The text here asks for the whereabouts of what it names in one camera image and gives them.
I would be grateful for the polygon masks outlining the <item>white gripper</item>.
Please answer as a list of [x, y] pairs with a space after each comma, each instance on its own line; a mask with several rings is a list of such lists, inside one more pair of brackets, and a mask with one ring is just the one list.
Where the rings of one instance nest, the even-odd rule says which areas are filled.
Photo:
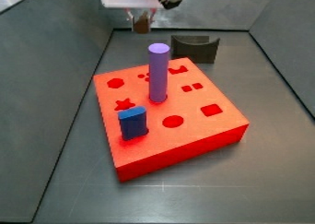
[[158, 0], [102, 0], [102, 2], [106, 7], [126, 8], [127, 20], [131, 23], [133, 31], [134, 31], [134, 14], [130, 8], [150, 8], [150, 24], [153, 24], [158, 8], [163, 7]]

